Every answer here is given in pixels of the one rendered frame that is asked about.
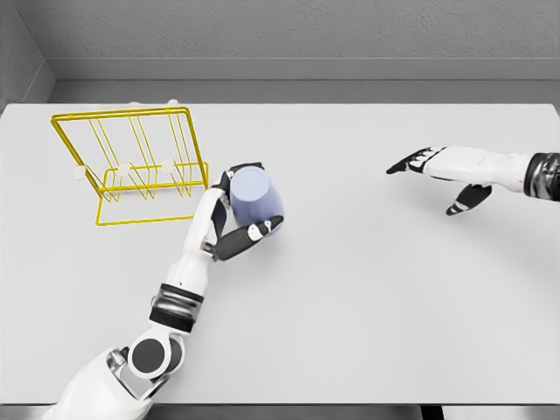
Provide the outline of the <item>lavender blue cup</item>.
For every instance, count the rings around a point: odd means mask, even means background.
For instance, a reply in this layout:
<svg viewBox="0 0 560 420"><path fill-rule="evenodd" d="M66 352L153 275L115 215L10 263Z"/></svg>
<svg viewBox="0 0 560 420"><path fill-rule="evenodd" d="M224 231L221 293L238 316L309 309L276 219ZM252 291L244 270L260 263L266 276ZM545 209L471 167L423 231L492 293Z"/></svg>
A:
<svg viewBox="0 0 560 420"><path fill-rule="evenodd" d="M230 181L230 204L238 227L284 216L284 204L268 173L257 166L236 171Z"/></svg>

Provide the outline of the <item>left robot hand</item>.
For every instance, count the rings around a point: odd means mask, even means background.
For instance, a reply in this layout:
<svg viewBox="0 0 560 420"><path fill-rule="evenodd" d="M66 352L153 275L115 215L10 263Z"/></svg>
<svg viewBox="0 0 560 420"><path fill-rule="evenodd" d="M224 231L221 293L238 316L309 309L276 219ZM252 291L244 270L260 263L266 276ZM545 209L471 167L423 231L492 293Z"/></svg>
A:
<svg viewBox="0 0 560 420"><path fill-rule="evenodd" d="M184 251L205 251L217 261L229 260L273 235L284 222L277 215L270 220L238 227L230 204L230 181L245 166L264 169L262 163L238 164L224 171L202 196L185 240Z"/></svg>

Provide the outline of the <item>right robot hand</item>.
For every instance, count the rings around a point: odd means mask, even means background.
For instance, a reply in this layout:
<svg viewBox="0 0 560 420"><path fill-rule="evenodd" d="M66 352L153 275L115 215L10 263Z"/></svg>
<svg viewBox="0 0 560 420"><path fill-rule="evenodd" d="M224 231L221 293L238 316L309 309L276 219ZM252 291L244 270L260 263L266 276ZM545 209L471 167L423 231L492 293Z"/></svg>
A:
<svg viewBox="0 0 560 420"><path fill-rule="evenodd" d="M387 174L416 172L434 179L457 181L465 188L447 208L448 216L468 212L492 193L497 166L504 155L463 146L428 147L390 166Z"/></svg>

